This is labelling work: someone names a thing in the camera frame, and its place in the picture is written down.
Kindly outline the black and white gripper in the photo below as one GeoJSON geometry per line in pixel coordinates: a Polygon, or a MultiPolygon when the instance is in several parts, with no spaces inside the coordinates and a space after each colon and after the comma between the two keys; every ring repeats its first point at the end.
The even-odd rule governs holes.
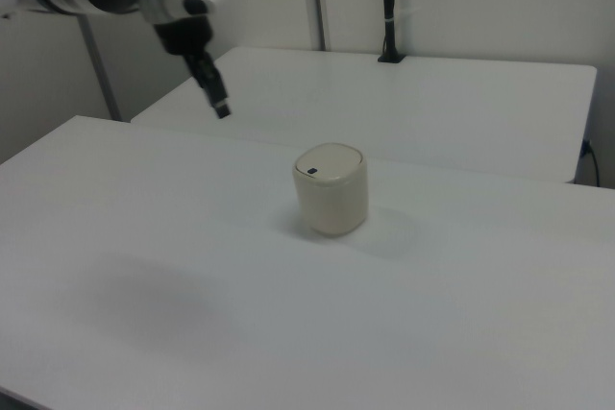
{"type": "Polygon", "coordinates": [[[192,77],[219,119],[231,115],[228,93],[219,70],[206,51],[213,37],[209,16],[225,0],[141,0],[141,13],[153,25],[163,48],[184,56],[192,77]]]}

